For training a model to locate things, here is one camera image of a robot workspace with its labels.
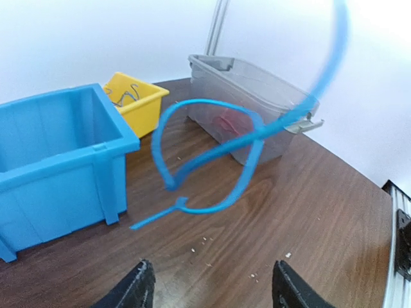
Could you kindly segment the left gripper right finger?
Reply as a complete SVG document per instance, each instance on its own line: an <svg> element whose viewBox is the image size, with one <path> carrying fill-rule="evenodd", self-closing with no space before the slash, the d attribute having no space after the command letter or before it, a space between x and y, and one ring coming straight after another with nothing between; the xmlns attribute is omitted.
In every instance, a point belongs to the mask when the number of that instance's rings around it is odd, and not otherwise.
<svg viewBox="0 0 411 308"><path fill-rule="evenodd" d="M284 260L274 264L272 300L274 308L334 308Z"/></svg>

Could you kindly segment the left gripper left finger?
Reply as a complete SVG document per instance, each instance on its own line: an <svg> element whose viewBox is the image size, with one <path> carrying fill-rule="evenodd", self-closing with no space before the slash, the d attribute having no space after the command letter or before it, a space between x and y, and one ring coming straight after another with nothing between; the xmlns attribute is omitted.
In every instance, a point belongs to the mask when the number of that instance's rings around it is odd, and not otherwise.
<svg viewBox="0 0 411 308"><path fill-rule="evenodd" d="M91 307L153 307L154 290L155 272L152 263L143 259Z"/></svg>

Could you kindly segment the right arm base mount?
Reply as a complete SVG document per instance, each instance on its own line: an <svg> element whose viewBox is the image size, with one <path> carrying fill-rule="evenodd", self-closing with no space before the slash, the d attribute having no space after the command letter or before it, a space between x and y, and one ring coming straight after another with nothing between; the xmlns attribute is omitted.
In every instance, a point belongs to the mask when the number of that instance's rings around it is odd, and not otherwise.
<svg viewBox="0 0 411 308"><path fill-rule="evenodd" d="M395 270L410 282L410 216L401 209L396 211Z"/></svg>

